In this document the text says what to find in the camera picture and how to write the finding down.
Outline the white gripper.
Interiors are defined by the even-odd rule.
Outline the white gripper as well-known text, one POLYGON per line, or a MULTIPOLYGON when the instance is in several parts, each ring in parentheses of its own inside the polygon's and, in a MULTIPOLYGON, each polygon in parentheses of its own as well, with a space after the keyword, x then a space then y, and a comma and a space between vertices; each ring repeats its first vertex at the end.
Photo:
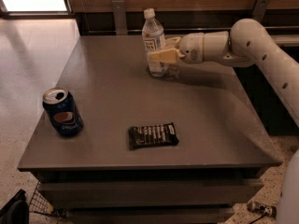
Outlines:
POLYGON ((193 33, 180 38, 170 37, 165 40, 166 49, 148 52, 153 63, 202 63, 204 61, 204 34, 193 33))

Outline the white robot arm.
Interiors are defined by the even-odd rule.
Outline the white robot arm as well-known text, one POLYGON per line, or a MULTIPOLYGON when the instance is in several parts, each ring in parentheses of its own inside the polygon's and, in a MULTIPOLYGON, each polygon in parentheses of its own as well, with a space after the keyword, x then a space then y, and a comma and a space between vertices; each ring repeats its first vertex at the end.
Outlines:
MULTIPOLYGON (((299 63, 282 50, 256 20, 237 21, 229 32, 193 33, 171 37, 150 61, 175 64, 215 62, 230 67, 257 65, 279 100, 299 126, 299 63)), ((276 224, 299 224, 299 150, 285 171, 276 224)))

